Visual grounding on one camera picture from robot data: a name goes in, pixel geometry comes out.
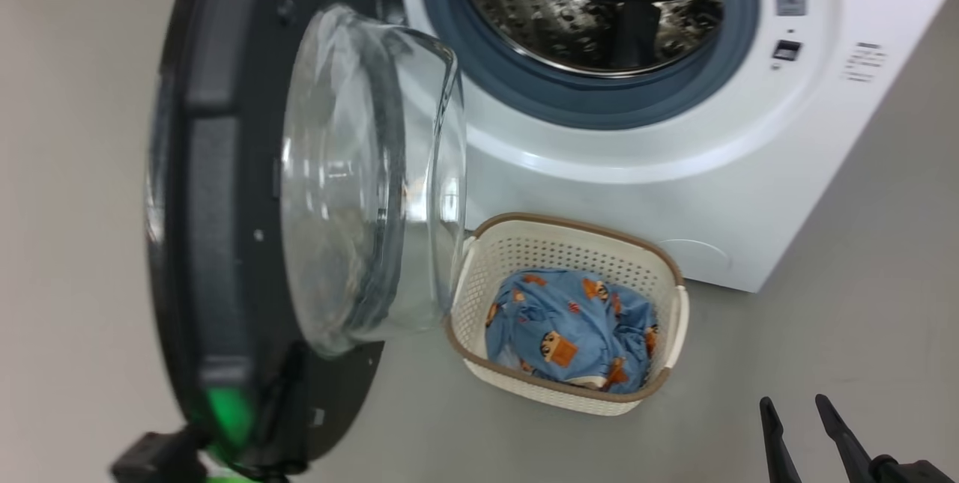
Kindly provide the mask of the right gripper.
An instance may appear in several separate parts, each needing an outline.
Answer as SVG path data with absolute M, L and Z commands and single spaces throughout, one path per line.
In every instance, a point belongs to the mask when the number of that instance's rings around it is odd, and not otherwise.
M 878 455 L 872 460 L 826 395 L 815 395 L 815 404 L 826 435 L 835 443 L 849 483 L 956 483 L 926 460 L 901 464 L 891 455 Z M 769 483 L 802 483 L 785 445 L 784 426 L 771 398 L 761 398 L 758 409 Z

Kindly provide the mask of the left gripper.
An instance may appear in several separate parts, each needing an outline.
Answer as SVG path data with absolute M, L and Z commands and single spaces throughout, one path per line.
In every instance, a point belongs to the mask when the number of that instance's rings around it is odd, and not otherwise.
M 307 468 L 307 347 L 292 345 L 261 397 L 252 469 L 260 479 L 242 474 L 213 477 L 201 453 L 209 437 L 192 426 L 172 433 L 147 432 L 111 465 L 114 483 L 290 483 L 287 476 Z

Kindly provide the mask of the blue cartoon print garment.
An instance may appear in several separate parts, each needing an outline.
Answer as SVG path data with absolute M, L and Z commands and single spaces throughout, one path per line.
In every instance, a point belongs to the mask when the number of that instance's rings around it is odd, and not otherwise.
M 527 269 L 507 277 L 484 323 L 493 363 L 616 395 L 644 387 L 658 337 L 647 297 L 576 270 Z

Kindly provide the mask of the grey rubber door gasket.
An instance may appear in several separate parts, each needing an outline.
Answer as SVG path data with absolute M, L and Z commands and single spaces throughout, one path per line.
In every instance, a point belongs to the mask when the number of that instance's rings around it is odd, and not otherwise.
M 657 124 L 702 104 L 741 68 L 760 19 L 760 0 L 730 0 L 717 40 L 683 62 L 637 78 L 588 78 L 510 49 L 472 0 L 423 1 L 434 30 L 480 90 L 532 118 L 586 130 Z

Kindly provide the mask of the white front-load washing machine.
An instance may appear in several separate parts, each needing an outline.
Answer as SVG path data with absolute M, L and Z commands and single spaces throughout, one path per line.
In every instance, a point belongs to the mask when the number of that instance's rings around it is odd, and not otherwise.
M 410 24 L 439 37 L 423 0 Z M 760 19 L 734 77 L 687 112 L 586 130 L 514 110 L 465 75 L 468 220 L 510 211 L 659 244 L 691 279 L 761 288 L 872 121 L 946 0 L 806 0 Z M 798 40 L 794 62 L 772 58 Z

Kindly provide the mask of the stainless steel washing machine drum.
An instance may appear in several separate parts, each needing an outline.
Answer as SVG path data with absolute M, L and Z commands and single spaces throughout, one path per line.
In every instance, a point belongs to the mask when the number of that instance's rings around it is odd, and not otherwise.
M 507 45 L 578 76 L 670 67 L 715 38 L 724 0 L 472 0 Z

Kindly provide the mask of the cream woven plastic laundry basket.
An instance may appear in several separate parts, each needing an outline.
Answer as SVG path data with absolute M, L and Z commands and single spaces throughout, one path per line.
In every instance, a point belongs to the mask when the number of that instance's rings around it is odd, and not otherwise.
M 636 290 L 659 321 L 650 370 L 636 393 L 615 395 L 525 377 L 487 356 L 484 323 L 494 293 L 514 272 L 532 267 L 584 270 Z M 446 336 L 481 381 L 513 395 L 600 417 L 626 414 L 657 393 L 682 353 L 689 325 L 689 293 L 676 261 L 654 243 L 588 223 L 505 213 L 480 224 L 465 241 L 459 284 Z

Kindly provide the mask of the dark round washer door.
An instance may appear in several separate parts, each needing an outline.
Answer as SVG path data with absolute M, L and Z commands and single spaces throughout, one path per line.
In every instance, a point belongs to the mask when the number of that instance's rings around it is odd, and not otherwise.
M 458 56 L 403 0 L 174 1 L 148 277 L 183 426 L 210 440 L 202 462 L 264 477 L 261 397 L 305 345 L 308 472 L 355 422 L 384 342 L 442 325 L 467 149 Z

